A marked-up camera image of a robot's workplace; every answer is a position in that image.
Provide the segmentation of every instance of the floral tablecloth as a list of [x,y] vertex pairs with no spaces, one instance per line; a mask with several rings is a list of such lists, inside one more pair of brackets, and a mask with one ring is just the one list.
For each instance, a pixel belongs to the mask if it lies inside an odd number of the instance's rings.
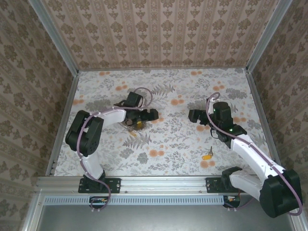
[[[244,69],[81,72],[79,78],[66,131],[79,110],[108,108],[137,87],[152,91],[150,108],[160,115],[138,130],[123,124],[103,130],[96,154],[109,176],[219,175],[233,166],[251,172],[238,154],[210,136],[209,127],[188,119],[189,110],[205,109],[206,98],[215,91],[230,105],[234,122],[269,155]],[[150,99],[146,91],[137,93]],[[55,175],[83,175],[77,154],[64,141]]]

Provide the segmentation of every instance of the wall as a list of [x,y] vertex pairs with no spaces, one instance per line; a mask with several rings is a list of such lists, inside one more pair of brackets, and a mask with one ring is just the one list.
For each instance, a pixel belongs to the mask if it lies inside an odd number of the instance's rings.
[[277,0],[42,0],[79,69],[245,66]]
[[18,230],[25,218],[71,81],[29,3],[0,1],[0,230]]
[[308,193],[308,1],[293,0],[253,70],[280,159]]

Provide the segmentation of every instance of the vented metal strip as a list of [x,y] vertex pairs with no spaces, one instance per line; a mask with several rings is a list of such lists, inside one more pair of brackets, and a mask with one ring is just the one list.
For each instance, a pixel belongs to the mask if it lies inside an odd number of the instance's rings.
[[[92,196],[46,196],[44,205],[89,205]],[[223,205],[223,196],[113,196],[109,205]]]

